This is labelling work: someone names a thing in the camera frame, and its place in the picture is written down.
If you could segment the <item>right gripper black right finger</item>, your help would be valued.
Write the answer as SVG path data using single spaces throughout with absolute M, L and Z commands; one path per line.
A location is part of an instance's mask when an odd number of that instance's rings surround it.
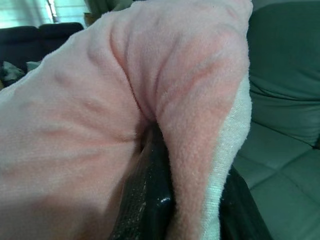
M 250 193 L 247 183 L 232 166 L 219 206 L 222 240 L 271 240 L 272 236 Z

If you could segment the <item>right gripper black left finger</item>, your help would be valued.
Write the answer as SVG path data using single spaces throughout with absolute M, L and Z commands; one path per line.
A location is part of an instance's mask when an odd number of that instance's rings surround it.
M 123 186 L 111 240 L 164 240 L 174 212 L 169 154 L 159 127 L 142 139 L 135 169 Z

